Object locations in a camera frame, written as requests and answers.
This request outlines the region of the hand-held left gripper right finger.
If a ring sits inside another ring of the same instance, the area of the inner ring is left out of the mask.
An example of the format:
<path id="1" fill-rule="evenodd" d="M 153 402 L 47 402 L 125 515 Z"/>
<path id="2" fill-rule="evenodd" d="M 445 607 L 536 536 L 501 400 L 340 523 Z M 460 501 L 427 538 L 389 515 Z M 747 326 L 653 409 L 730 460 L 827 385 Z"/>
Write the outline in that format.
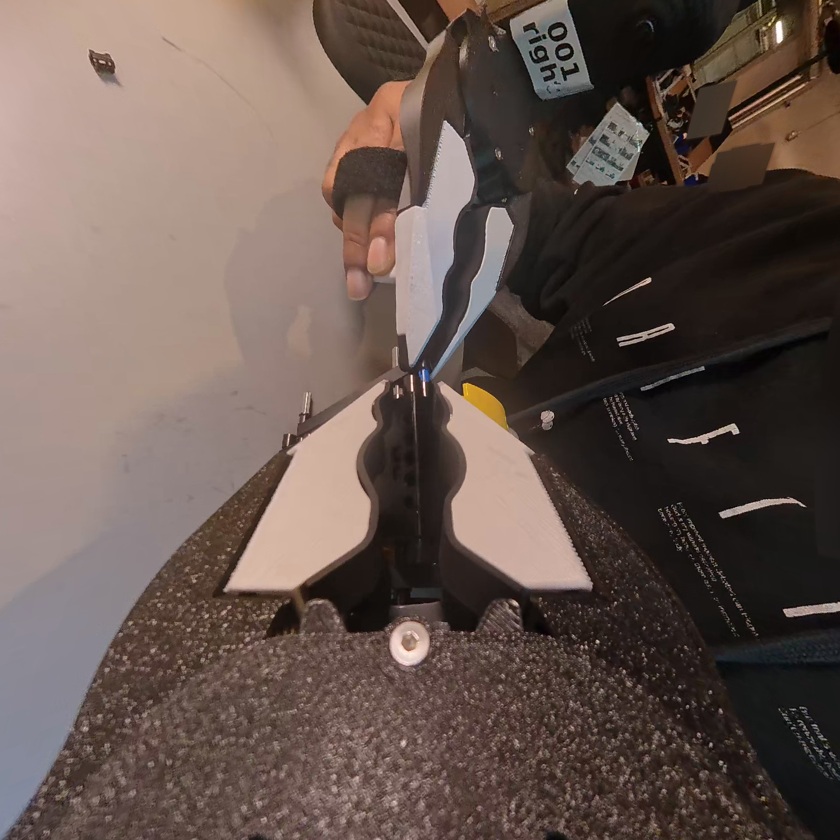
<path id="1" fill-rule="evenodd" d="M 421 396 L 421 514 L 447 606 L 588 596 L 592 578 L 531 449 L 448 385 Z"/>

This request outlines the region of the person's right forearm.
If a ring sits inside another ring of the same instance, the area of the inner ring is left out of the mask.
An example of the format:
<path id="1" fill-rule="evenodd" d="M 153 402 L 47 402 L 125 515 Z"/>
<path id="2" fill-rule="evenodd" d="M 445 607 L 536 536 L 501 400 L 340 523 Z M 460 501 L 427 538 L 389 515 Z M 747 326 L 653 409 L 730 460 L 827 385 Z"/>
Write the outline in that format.
<path id="1" fill-rule="evenodd" d="M 531 316 L 558 324 L 648 277 L 827 277 L 838 269 L 838 211 L 838 180 L 801 170 L 729 192 L 539 181 L 507 287 Z"/>

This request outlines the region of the grey desk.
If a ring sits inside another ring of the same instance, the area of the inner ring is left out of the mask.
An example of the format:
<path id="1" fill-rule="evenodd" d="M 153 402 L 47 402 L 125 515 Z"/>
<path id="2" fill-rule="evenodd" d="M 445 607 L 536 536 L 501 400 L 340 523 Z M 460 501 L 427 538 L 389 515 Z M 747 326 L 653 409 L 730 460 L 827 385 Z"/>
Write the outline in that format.
<path id="1" fill-rule="evenodd" d="M 5 833 L 144 587 L 395 334 L 344 289 L 362 102 L 311 2 L 2 2 L 1 41 Z"/>

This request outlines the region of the white printed paper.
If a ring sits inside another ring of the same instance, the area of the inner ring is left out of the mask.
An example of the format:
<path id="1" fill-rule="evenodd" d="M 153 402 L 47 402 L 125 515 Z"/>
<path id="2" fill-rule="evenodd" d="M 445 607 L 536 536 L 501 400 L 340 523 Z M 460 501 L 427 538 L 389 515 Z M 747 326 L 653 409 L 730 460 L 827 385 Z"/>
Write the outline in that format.
<path id="1" fill-rule="evenodd" d="M 620 103 L 612 105 L 567 164 L 572 182 L 595 186 L 629 182 L 648 137 L 649 132 L 629 111 Z"/>

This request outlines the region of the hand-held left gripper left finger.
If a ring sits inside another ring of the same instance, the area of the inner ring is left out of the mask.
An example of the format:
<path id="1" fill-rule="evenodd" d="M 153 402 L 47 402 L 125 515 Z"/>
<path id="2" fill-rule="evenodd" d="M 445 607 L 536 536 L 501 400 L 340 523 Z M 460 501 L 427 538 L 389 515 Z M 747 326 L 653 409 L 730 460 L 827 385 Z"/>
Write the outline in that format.
<path id="1" fill-rule="evenodd" d="M 396 393 L 382 380 L 296 443 L 287 467 L 229 575 L 229 595 L 289 595 L 362 602 L 384 573 L 375 547 L 380 502 L 375 440 Z"/>

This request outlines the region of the black yellow toy brick vehicle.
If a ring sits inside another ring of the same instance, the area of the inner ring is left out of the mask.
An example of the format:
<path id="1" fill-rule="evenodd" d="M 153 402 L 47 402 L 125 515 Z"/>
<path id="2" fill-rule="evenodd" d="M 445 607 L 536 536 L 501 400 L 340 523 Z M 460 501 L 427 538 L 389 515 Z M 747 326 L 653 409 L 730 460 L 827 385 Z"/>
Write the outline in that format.
<path id="1" fill-rule="evenodd" d="M 462 612 L 455 605 L 446 605 L 431 551 L 424 547 L 421 396 L 424 385 L 431 382 L 426 373 L 407 374 L 398 366 L 387 375 L 387 380 L 405 381 L 408 392 L 402 407 L 397 403 L 401 394 L 394 395 L 393 408 L 385 413 L 385 430 L 374 441 L 380 465 L 372 477 L 380 502 L 374 545 L 381 550 L 385 564 L 383 576 L 374 593 L 362 602 L 334 602 L 321 597 L 296 602 L 292 596 L 288 598 L 300 620 L 310 602 L 321 600 L 331 603 L 352 631 L 369 632 L 403 615 L 420 615 L 429 622 L 472 627 L 478 617 Z M 330 419 L 326 415 L 326 412 L 318 415 L 318 419 L 323 420 L 321 425 Z M 305 437 L 299 436 L 296 443 Z"/>

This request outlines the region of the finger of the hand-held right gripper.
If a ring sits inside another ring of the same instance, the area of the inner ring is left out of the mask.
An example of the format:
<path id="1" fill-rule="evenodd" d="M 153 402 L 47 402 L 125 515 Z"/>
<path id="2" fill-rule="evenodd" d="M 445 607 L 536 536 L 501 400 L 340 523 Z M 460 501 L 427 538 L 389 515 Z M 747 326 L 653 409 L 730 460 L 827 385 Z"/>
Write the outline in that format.
<path id="1" fill-rule="evenodd" d="M 432 177 L 421 205 L 409 206 L 395 223 L 396 330 L 406 340 L 406 366 L 440 371 L 481 313 L 481 294 L 473 301 L 473 278 L 460 283 L 468 307 L 457 316 L 454 336 L 442 350 L 431 340 L 443 324 L 444 283 L 455 263 L 455 231 L 459 216 L 474 202 L 476 174 L 467 141 L 443 121 Z"/>
<path id="2" fill-rule="evenodd" d="M 455 255 L 444 279 L 443 314 L 423 351 L 423 365 L 439 375 L 453 352 L 490 304 L 513 238 L 504 206 L 464 211 L 455 228 Z"/>

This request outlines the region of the person's right hand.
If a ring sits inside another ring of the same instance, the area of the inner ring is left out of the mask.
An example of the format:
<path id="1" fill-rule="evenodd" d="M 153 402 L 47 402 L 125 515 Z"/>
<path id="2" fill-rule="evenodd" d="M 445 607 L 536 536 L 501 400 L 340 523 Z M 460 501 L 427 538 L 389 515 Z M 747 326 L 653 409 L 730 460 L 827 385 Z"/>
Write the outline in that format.
<path id="1" fill-rule="evenodd" d="M 322 195 L 328 205 L 333 205 L 333 182 L 339 162 L 348 152 L 365 147 L 404 149 L 400 111 L 409 84 L 409 80 L 395 80 L 381 86 L 339 137 L 322 181 Z M 366 194 L 349 196 L 343 215 L 334 213 L 332 220 L 342 232 L 349 297 L 362 301 L 370 296 L 375 279 L 389 275 L 394 267 L 396 204 Z"/>

